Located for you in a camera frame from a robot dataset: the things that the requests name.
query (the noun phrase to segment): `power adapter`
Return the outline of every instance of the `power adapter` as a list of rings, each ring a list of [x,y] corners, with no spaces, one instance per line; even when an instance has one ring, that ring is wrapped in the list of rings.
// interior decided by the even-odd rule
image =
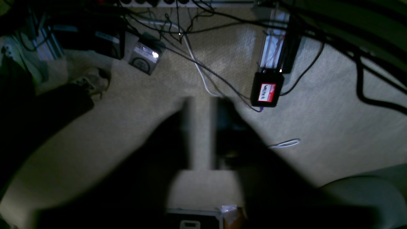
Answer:
[[[282,73],[277,72],[274,69],[263,70],[263,72],[255,73],[252,95],[250,101],[252,106],[255,107],[275,107],[277,105],[278,98],[282,85],[284,83],[284,77]]]

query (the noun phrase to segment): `white cable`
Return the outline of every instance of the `white cable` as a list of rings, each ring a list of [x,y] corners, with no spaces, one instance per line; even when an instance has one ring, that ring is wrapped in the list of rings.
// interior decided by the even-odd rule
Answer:
[[[168,24],[167,22],[163,22],[163,21],[153,21],[153,20],[144,20],[144,19],[137,19],[137,20],[138,20],[139,22],[145,23],[145,24],[150,23],[150,24],[157,24],[157,25],[168,25],[168,26],[171,25],[172,27],[175,27],[176,29],[179,29],[180,32],[184,33],[184,30],[183,30],[181,27],[179,27],[177,24],[175,24],[175,23]],[[191,55],[191,58],[192,58],[194,61],[198,62],[198,61],[196,60],[196,58],[195,58],[194,53],[192,52],[192,48],[191,48],[191,45],[190,45],[190,43],[189,43],[189,39],[188,39],[187,34],[184,34],[184,41],[185,41],[186,47],[188,48],[189,54]],[[206,84],[205,77],[204,77],[204,74],[202,73],[201,67],[200,67],[199,65],[197,65],[196,63],[194,63],[194,64],[195,64],[195,66],[196,66],[196,68],[197,68],[199,74],[201,75],[201,78],[202,78],[202,81],[203,81],[203,85],[205,86],[206,91],[207,91],[209,94],[211,94],[211,95],[213,95],[213,96],[215,96],[215,97],[223,97],[223,96],[221,96],[221,95],[217,95],[217,94],[214,94],[214,93],[212,93],[211,91],[209,91],[208,85]]]
[[[269,145],[269,148],[286,148],[300,143],[300,139],[291,139],[279,144]]]

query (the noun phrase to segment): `small led light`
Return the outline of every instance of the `small led light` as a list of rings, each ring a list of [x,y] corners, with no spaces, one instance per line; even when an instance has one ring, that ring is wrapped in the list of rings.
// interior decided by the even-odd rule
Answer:
[[[158,58],[158,53],[153,52],[153,57],[157,59]]]

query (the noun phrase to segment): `black case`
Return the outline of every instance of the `black case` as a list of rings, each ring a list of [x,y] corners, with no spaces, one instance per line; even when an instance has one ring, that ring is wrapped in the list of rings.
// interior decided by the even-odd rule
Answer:
[[[275,107],[284,77],[282,73],[273,70],[264,70],[264,73],[256,73],[254,75],[252,95],[250,101],[255,107]]]

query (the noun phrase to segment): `beige carpet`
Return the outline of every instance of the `beige carpet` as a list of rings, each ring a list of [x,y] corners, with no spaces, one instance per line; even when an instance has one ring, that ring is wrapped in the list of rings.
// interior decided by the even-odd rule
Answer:
[[[163,16],[164,11],[169,9],[157,10],[157,16]],[[220,11],[254,19],[249,9]],[[187,11],[182,9],[180,13],[182,25],[186,25]],[[200,18],[194,27],[203,29],[229,21]],[[261,28],[240,25],[189,38],[198,60],[249,95],[262,35]],[[303,39],[283,91],[310,64],[319,46],[319,42]],[[193,170],[177,178],[168,207],[213,210],[223,204],[243,204],[234,173],[210,169],[211,96],[194,64],[165,51],[148,76],[123,61],[92,51],[66,51],[63,59],[49,62],[43,69],[50,81],[39,92],[64,84],[93,66],[112,73],[110,89],[93,110],[57,133],[27,160],[0,204],[6,220],[29,228],[34,210],[68,201],[100,181],[141,146],[161,121],[177,111],[185,97],[195,102]],[[366,73],[365,78],[368,97],[407,106],[404,95],[370,74]],[[355,92],[355,65],[329,46],[292,93],[281,97],[276,108],[261,113],[245,107],[225,84],[214,80],[234,98],[240,114],[266,143],[301,139],[299,145],[278,153],[316,186],[407,163],[407,117],[361,103]]]

